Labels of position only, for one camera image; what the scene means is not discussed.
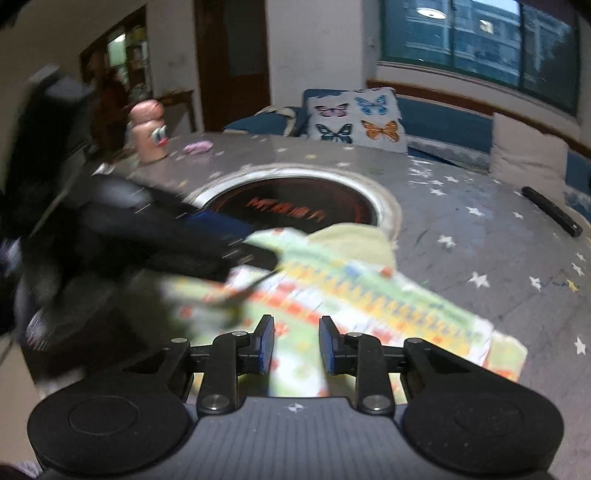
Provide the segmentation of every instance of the window frame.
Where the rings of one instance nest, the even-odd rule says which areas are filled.
[[[577,69],[577,82],[576,82],[576,87],[574,90],[574,97],[575,97],[575,102],[574,102],[574,106],[572,108],[568,108],[565,105],[561,105],[558,102],[553,101],[550,98],[546,98],[543,95],[540,95],[537,92],[534,92],[532,90],[529,90],[527,88],[525,88],[524,86],[524,79],[525,79],[525,69],[524,69],[524,63],[525,63],[525,22],[524,22],[524,15],[523,15],[523,4],[521,2],[519,2],[519,33],[521,34],[521,41],[520,43],[520,56],[519,56],[519,82],[517,85],[513,85],[512,83],[507,83],[507,82],[503,82],[501,80],[497,80],[491,77],[487,77],[485,75],[481,75],[479,73],[475,73],[475,72],[470,72],[468,70],[463,70],[463,69],[459,69],[455,66],[455,33],[456,33],[456,29],[455,29],[455,7],[454,7],[454,0],[448,0],[448,7],[449,7],[449,11],[451,12],[450,14],[450,26],[449,26],[449,39],[450,39],[450,64],[449,65],[444,65],[441,63],[434,63],[434,62],[430,62],[430,61],[420,61],[420,60],[415,60],[415,59],[407,59],[405,57],[389,57],[385,54],[386,52],[386,1],[388,0],[379,0],[379,20],[380,20],[380,46],[381,46],[381,52],[380,52],[380,61],[391,61],[391,62],[396,62],[396,63],[406,63],[406,64],[410,64],[410,65],[416,65],[416,66],[423,66],[423,67],[429,67],[432,69],[437,69],[437,70],[443,70],[445,72],[450,72],[450,73],[456,73],[459,75],[463,75],[466,77],[471,77],[471,78],[475,78],[484,82],[489,82],[489,83],[493,83],[495,85],[500,85],[503,86],[505,88],[509,88],[511,90],[514,90],[516,92],[522,93],[524,95],[527,95],[529,97],[532,97],[536,100],[539,100],[541,102],[544,102],[550,106],[553,106],[559,110],[561,110],[562,112],[565,112],[573,117],[577,116],[577,111],[578,111],[578,106],[579,106],[579,96],[580,96],[580,84],[581,84],[581,39],[580,39],[580,19],[579,16],[576,15],[575,17],[575,21],[574,21],[574,25],[572,26],[573,30],[574,30],[574,39],[575,39],[575,44],[577,45],[577,64],[576,64],[576,69]]]

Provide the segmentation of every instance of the pink bottle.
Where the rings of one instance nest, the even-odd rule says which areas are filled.
[[[131,131],[135,148],[142,163],[153,163],[168,152],[168,132],[162,116],[164,107],[157,100],[140,102],[129,113],[134,124]]]

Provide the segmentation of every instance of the screw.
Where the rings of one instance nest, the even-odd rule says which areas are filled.
[[[370,395],[363,399],[363,406],[373,411],[386,410],[392,402],[383,395]]]
[[[223,395],[208,395],[201,402],[201,406],[208,410],[222,410],[230,404],[230,401]]]

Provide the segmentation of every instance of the remote control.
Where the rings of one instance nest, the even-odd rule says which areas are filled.
[[[583,233],[581,226],[575,222],[571,217],[564,213],[555,203],[548,200],[541,193],[536,192],[531,187],[523,187],[521,194],[529,198],[540,209],[550,215],[570,236],[579,236]]]

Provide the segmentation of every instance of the window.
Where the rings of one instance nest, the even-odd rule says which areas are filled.
[[[579,31],[572,12],[538,0],[382,0],[382,59],[491,80],[572,115]]]

